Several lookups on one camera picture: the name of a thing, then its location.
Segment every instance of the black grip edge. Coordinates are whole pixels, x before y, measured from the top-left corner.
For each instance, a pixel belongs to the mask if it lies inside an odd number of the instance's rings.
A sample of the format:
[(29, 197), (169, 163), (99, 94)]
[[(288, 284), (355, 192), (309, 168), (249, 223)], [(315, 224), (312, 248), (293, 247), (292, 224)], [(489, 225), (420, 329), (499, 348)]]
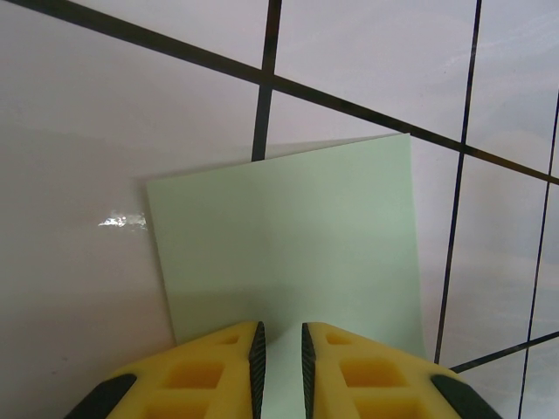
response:
[(432, 375), (431, 382), (462, 419), (502, 419), (466, 383), (441, 374)]
[(312, 419), (314, 413), (315, 362), (316, 353), (314, 352), (313, 337), (308, 330), (308, 323), (303, 323), (301, 330), (301, 363), (303, 366), (303, 391), (305, 392), (307, 419)]
[(252, 418), (260, 419), (266, 376), (266, 330), (261, 321), (254, 332), (248, 361), (251, 374)]
[(65, 419), (106, 419), (136, 381), (134, 374), (123, 374), (103, 381)]

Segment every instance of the white surface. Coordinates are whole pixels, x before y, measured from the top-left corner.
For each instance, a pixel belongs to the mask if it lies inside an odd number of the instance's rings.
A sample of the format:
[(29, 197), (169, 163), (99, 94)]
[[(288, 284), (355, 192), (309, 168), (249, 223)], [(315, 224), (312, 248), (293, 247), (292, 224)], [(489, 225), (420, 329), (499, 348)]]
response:
[[(559, 120), (557, 121), (556, 124), (556, 133), (557, 132), (559, 132)], [(559, 146), (555, 147), (555, 151), (553, 154), (553, 161), (556, 164), (554, 164), (553, 168), (551, 169), (551, 175), (557, 176), (557, 174), (559, 174), (559, 168), (557, 168), (557, 166), (559, 166), (559, 163), (557, 163), (559, 161)]]
[(459, 140), (474, 9), (285, 0), (276, 73)]
[[(384, 127), (274, 92), (267, 156), (331, 147), (360, 137), (389, 133), (391, 131)], [(412, 138), (411, 161), (424, 340), (428, 357), (432, 359), (445, 278), (458, 154)]]
[[(265, 1), (80, 3), (260, 65)], [(558, 7), (484, 0), (468, 135), (472, 145), (544, 171), (549, 89), (559, 81)], [(459, 139), (474, 8), (473, 0), (285, 0), (277, 72)], [(0, 416), (54, 419), (116, 366), (172, 344), (151, 237), (141, 226), (141, 186), (154, 176), (248, 161), (257, 87), (7, 3), (0, 3), (0, 52), (0, 355), (10, 377), (0, 381)], [(386, 133), (275, 93), (268, 155)], [(430, 354), (457, 158), (413, 144)], [(463, 181), (446, 364), (525, 339), (545, 187), (469, 158)], [(559, 328), (558, 200), (554, 192), (535, 335)], [(491, 365), (468, 374), (492, 388), (516, 386), (514, 356)], [(538, 397), (549, 378), (531, 377)], [(507, 392), (499, 403), (512, 406), (515, 397)], [(532, 417), (528, 402), (525, 417)], [(553, 402), (541, 404), (547, 408), (541, 417), (555, 412)]]
[(260, 68), (268, 2), (76, 0), (108, 15)]
[(526, 340), (545, 182), (466, 157), (441, 363)]
[(0, 3), (0, 416), (173, 343), (143, 181), (249, 161), (258, 88)]
[(557, 68), (557, 2), (484, 1), (468, 144), (547, 173)]
[(520, 351), (460, 375), (503, 419), (516, 419), (521, 399), (523, 368), (524, 351)]
[(270, 419), (305, 416), (303, 322), (424, 355), (411, 187), (408, 134), (151, 182), (177, 340), (263, 320)]
[(559, 411), (559, 340), (530, 348), (522, 417), (549, 419)]
[(532, 339), (559, 331), (559, 187), (549, 188)]

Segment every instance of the light green paper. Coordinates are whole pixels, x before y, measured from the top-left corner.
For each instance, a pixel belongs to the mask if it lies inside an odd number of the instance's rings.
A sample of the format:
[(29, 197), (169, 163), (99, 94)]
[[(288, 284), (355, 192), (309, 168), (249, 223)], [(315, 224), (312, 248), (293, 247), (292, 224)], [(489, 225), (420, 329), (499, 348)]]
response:
[(304, 417), (300, 324), (424, 356), (411, 144), (394, 135), (150, 182), (176, 340), (263, 320), (263, 417)]

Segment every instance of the grid line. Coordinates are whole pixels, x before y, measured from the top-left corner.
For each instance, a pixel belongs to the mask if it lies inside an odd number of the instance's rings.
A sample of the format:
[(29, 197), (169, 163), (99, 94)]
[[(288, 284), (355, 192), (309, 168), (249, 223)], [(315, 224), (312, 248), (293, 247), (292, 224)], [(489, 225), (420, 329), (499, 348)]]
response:
[[(272, 91), (275, 90), (278, 92), (282, 92), (291, 95), (295, 98), (305, 100), (311, 103), (315, 103), (316, 105), (323, 106), (340, 113), (345, 113), (346, 115), (353, 116), (361, 120), (366, 120), (368, 122), (377, 124), (382, 127), (387, 127), (389, 129), (393, 129), (401, 133), (409, 133), (412, 136), (418, 138), (419, 140), (428, 141), (430, 143), (437, 144), (441, 147), (457, 151), (460, 153), (460, 157), (462, 158), (462, 160), (464, 158), (464, 155), (469, 155), (473, 158), (490, 162), (497, 166), (507, 168), (515, 172), (522, 173), (524, 175), (528, 175), (535, 179), (543, 180), (548, 183), (548, 187), (550, 183), (559, 185), (559, 178), (552, 176), (550, 172), (545, 174), (538, 170), (528, 168), (519, 163), (502, 158), (498, 155), (493, 155), (491, 153), (480, 150), (478, 148), (468, 146), (465, 140), (466, 130), (464, 129), (464, 125), (463, 125), (461, 141), (455, 141), (441, 134), (436, 134), (427, 129), (414, 126), (403, 120), (392, 118), (389, 115), (379, 113), (365, 106), (357, 105), (348, 100), (335, 97), (334, 95), (324, 93), (322, 91), (313, 89), (312, 87), (304, 86), (300, 83), (294, 82), (289, 79), (284, 79), (275, 75), (273, 70), (269, 71), (269, 67), (268, 64), (266, 64), (266, 62), (271, 63), (272, 62), (271, 58), (273, 57), (273, 63), (275, 63), (275, 52), (277, 51), (277, 38), (275, 39), (275, 45), (274, 43), (268, 44), (268, 47), (270, 49), (266, 49), (266, 41), (267, 41), (267, 36), (266, 36), (262, 69), (259, 69), (251, 65), (238, 62), (234, 59), (216, 54), (215, 52), (210, 52), (203, 48), (199, 48), (194, 45), (188, 44), (186, 42), (179, 41), (177, 39), (162, 35), (161, 33), (145, 29), (139, 25), (131, 24), (117, 17), (112, 17), (105, 13), (92, 10), (90, 8), (87, 8), (86, 6), (72, 3), (68, 0), (4, 0), (4, 1), (7, 3), (13, 3), (22, 6), (29, 10), (34, 10), (36, 12), (39, 12), (41, 14), (50, 17), (55, 17), (57, 19), (63, 20), (70, 24), (76, 24), (80, 27), (89, 29), (91, 31), (96, 31), (98, 33), (107, 35), (110, 38), (116, 38), (133, 45), (138, 45), (140, 47), (147, 48), (154, 52), (159, 52), (161, 54), (173, 58), (177, 58), (185, 62), (189, 62), (191, 64), (200, 65), (210, 70), (221, 72), (223, 74), (232, 76), (233, 78), (236, 79), (242, 79), (244, 81), (259, 85), (260, 88), (262, 86), (267, 86), (266, 92), (269, 92), (270, 98), (272, 95)], [(266, 20), (266, 35), (267, 35), (268, 25), (276, 24), (273, 22), (273, 18), (272, 19), (270, 18), (270, 9), (272, 3), (276, 5), (279, 4), (280, 6), (281, 1), (270, 0), (268, 17)], [(480, 4), (481, 1), (479, 0), (476, 8), (476, 19), (478, 21), (478, 25), (480, 20), (480, 17), (478, 16), (480, 15)], [(280, 14), (278, 13), (277, 16), (278, 28), (279, 28), (279, 22), (280, 22)], [(477, 44), (477, 31), (478, 30), (474, 30), (474, 35), (473, 35), (476, 44)], [(273, 54), (271, 53), (266, 54), (266, 51), (271, 52), (273, 49), (275, 50), (273, 51)], [(470, 79), (470, 73), (473, 74), (473, 64), (474, 61), (472, 60), (471, 57), (470, 72), (468, 73), (468, 84), (466, 85), (466, 88), (470, 89), (470, 92), (471, 92), (471, 87), (473, 82), (473, 79)], [(269, 106), (266, 112), (267, 102), (268, 99), (263, 94), (263, 98), (261, 101), (259, 98), (259, 104), (261, 103), (262, 107), (264, 108), (264, 110), (261, 111), (261, 114), (264, 114), (265, 116), (267, 114), (267, 117), (269, 118)], [(469, 113), (468, 98), (466, 98), (465, 115), (466, 112)], [(255, 141), (253, 142), (253, 156), (252, 156), (253, 159), (255, 158), (254, 148), (256, 148), (258, 151), (258, 153), (256, 153), (257, 158), (259, 158), (260, 156), (264, 158), (266, 152), (266, 137), (264, 137), (264, 140), (262, 142), (262, 137), (259, 136), (258, 144), (255, 145), (257, 140), (256, 125), (257, 125), (257, 121), (255, 122)], [(497, 360), (499, 358), (502, 358), (503, 356), (507, 356), (508, 354), (513, 354), (523, 349), (528, 349), (529, 347), (538, 345), (540, 343), (543, 343), (545, 341), (557, 337), (559, 337), (559, 332), (550, 333), (548, 335), (542, 336), (541, 338), (535, 340), (528, 339), (526, 342), (520, 345), (503, 349), (501, 351), (486, 355), (484, 357), (478, 358), (473, 361), (468, 361), (466, 363), (453, 367), (452, 370), (455, 372), (466, 371), (468, 369), (472, 369), (473, 367), (477, 367), (479, 365), (483, 365), (490, 361)]]
[(346, 115), (366, 120), (381, 127), (387, 127), (400, 133), (437, 144), (454, 151), (463, 151), (476, 159), (488, 161), (497, 166), (508, 168), (518, 173), (528, 175), (535, 179), (551, 182), (559, 185), (559, 178), (550, 176), (533, 168), (528, 168), (514, 161), (507, 160), (498, 155), (461, 144), (459, 141), (433, 133), (427, 129), (414, 126), (403, 120), (392, 118), (365, 106), (357, 105), (348, 100), (337, 98), (334, 95), (321, 92), (309, 86), (304, 86), (292, 80), (284, 79), (277, 75), (265, 74), (259, 68), (240, 63), (234, 59), (227, 58), (199, 48), (197, 46), (179, 41), (157, 32), (144, 29), (136, 24), (131, 24), (117, 17), (109, 16), (96, 10), (89, 9), (67, 0), (4, 0), (7, 3), (17, 4), (26, 9), (38, 11), (39, 13), (64, 20), (70, 24), (103, 33), (111, 38), (129, 42), (147, 48), (151, 51), (160, 52), (182, 61), (197, 64), (216, 72), (230, 75), (257, 85), (270, 84), (272, 89), (278, 92), (294, 96), (316, 105), (323, 106)]
[(487, 364), (488, 362), (497, 361), (500, 358), (504, 358), (507, 355), (516, 354), (517, 352), (523, 351), (524, 349), (528, 349), (529, 347), (535, 347), (536, 345), (541, 345), (549, 340), (553, 340), (559, 338), (559, 332), (553, 332), (546, 334), (540, 338), (527, 340), (518, 345), (514, 345), (513, 347), (507, 347), (505, 349), (501, 349), (500, 351), (493, 352), (489, 355), (484, 355), (475, 360), (464, 362), (463, 364), (459, 364), (455, 367), (451, 367), (450, 369), (455, 373), (463, 373), (468, 369), (476, 368), (481, 365)]
[[(281, 0), (270, 0), (268, 3), (268, 16), (266, 18), (266, 39), (264, 40), (264, 52), (262, 53), (262, 72), (269, 76), (273, 76), (276, 67), (280, 16)], [(272, 86), (269, 83), (263, 83), (259, 87), (256, 119), (254, 121), (254, 139), (252, 140), (252, 161), (260, 161), (266, 158), (266, 140), (268, 136), (268, 122), (270, 121), (272, 90)]]
[[(556, 116), (553, 123), (553, 134), (551, 136), (551, 150), (549, 152), (549, 168), (548, 174), (551, 175), (551, 170), (553, 169), (553, 154), (556, 149), (556, 136), (557, 136), (557, 119), (559, 117), (559, 90), (557, 91), (557, 105), (556, 105)], [(532, 325), (534, 324), (534, 311), (535, 311), (535, 296), (538, 291), (538, 279), (540, 277), (540, 262), (542, 261), (542, 248), (543, 248), (543, 233), (545, 231), (545, 221), (548, 214), (548, 201), (549, 201), (549, 182), (545, 187), (545, 198), (543, 199), (543, 215), (542, 215), (542, 229), (540, 230), (540, 243), (538, 244), (538, 256), (535, 263), (535, 274), (534, 274), (534, 290), (532, 292), (532, 306), (530, 307), (530, 321), (528, 323), (528, 337), (527, 340), (532, 339)], [(521, 387), (521, 399), (518, 404), (518, 419), (522, 416), (522, 403), (524, 402), (524, 388), (526, 387), (526, 373), (528, 371), (528, 356), (530, 349), (526, 349), (524, 354), (524, 367), (522, 369), (522, 387)]]
[[(478, 33), (480, 32), (481, 0), (475, 7), (475, 18), (473, 20), (472, 49), (470, 52), (470, 65), (468, 66), (468, 78), (466, 82), (466, 99), (464, 101), (464, 118), (462, 120), (462, 136), (460, 144), (466, 145), (468, 136), (468, 123), (470, 121), (470, 102), (472, 101), (473, 69), (475, 67), (475, 56), (478, 50)], [(464, 151), (460, 150), (458, 166), (456, 168), (456, 184), (454, 186), (454, 200), (452, 203), (451, 232), (448, 238), (448, 251), (446, 253), (445, 280), (443, 283), (443, 297), (440, 303), (438, 317), (437, 344), (435, 346), (434, 362), (439, 363), (440, 351), (443, 346), (443, 333), (445, 331), (446, 305), (448, 303), (448, 292), (451, 283), (452, 255), (454, 253), (454, 239), (456, 237), (456, 225), (458, 223), (458, 208), (460, 201), (460, 188), (462, 186), (462, 172), (464, 171)]]

